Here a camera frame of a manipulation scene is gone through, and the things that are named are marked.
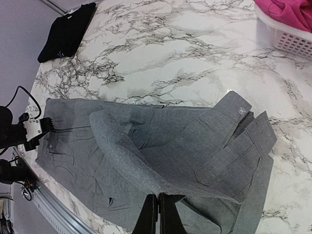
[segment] pink cloth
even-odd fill
[[[272,19],[312,32],[312,0],[254,0]]]

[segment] black folded shirt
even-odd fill
[[[96,4],[81,5],[71,14],[57,18],[50,29],[47,43],[41,51],[38,62],[73,56],[96,11]]]

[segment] shirt button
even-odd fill
[[[240,108],[238,109],[238,112],[239,112],[241,115],[244,115],[244,114],[247,113],[247,111],[246,111],[244,108],[242,108],[242,107],[240,107]]]

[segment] marble table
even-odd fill
[[[42,64],[31,92],[44,109],[47,98],[213,106],[235,90],[255,115],[267,110],[278,136],[257,234],[312,234],[311,74],[310,61],[270,46],[252,0],[106,0],[77,54]],[[126,233],[40,168],[36,151],[23,154],[89,227]]]

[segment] plastic basket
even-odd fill
[[[312,60],[312,33],[271,19],[256,4],[254,9],[258,17],[267,25],[272,46]]]

